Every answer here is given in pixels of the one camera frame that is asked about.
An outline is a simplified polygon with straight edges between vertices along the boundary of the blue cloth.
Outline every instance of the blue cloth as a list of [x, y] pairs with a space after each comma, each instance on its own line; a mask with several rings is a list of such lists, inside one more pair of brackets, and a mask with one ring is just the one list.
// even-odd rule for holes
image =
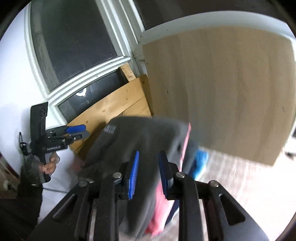
[[193, 162], [193, 166], [189, 172], [189, 176], [191, 176], [194, 180], [198, 181], [205, 171], [208, 159], [209, 154], [206, 151], [198, 150], [195, 156], [195, 160]]

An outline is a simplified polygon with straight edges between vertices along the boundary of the logo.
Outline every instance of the logo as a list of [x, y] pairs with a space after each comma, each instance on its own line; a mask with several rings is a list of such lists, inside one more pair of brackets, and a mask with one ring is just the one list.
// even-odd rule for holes
[[108, 134], [113, 134], [114, 131], [115, 131], [115, 129], [116, 129], [116, 126], [114, 126], [114, 125], [107, 125], [104, 128], [104, 132], [106, 132]]
[[50, 151], [50, 150], [57, 150], [57, 149], [60, 149], [60, 148], [61, 148], [61, 146], [59, 145], [59, 146], [48, 147], [46, 150]]

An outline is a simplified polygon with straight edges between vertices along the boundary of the wooden frame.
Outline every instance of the wooden frame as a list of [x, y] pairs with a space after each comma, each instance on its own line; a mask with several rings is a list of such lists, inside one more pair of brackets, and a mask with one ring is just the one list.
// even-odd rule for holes
[[145, 89], [147, 92], [147, 76], [141, 75], [135, 78], [128, 64], [121, 66], [121, 69], [129, 83], [98, 101], [68, 124], [69, 126], [85, 124], [91, 134], [87, 140], [79, 140], [70, 145], [75, 154], [82, 159], [85, 159], [101, 130], [112, 118], [117, 116], [151, 116], [143, 90]]

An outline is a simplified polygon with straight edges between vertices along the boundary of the dark window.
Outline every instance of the dark window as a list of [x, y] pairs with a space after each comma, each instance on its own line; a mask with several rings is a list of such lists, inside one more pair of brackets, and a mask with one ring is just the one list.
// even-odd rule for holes
[[30, 22], [37, 60], [50, 91], [117, 57], [95, 0], [33, 0]]
[[97, 80], [59, 105], [68, 122], [74, 120], [99, 100], [125, 85], [127, 80], [121, 69]]
[[255, 12], [285, 21], [267, 0], [134, 0], [146, 30], [173, 19], [212, 11]]

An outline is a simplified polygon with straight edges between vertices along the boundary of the metal screw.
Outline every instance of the metal screw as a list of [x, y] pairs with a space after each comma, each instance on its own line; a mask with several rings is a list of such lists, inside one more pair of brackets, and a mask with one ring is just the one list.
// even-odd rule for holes
[[185, 177], [185, 173], [183, 173], [183, 172], [177, 172], [176, 173], [176, 177], [184, 178]]
[[219, 186], [219, 183], [216, 182], [216, 181], [210, 181], [210, 185], [211, 185], [212, 187], [217, 188], [217, 187]]
[[121, 178], [121, 173], [120, 172], [115, 172], [113, 173], [114, 178]]
[[87, 185], [87, 181], [85, 181], [85, 180], [82, 180], [79, 182], [80, 187], [85, 187], [86, 185]]

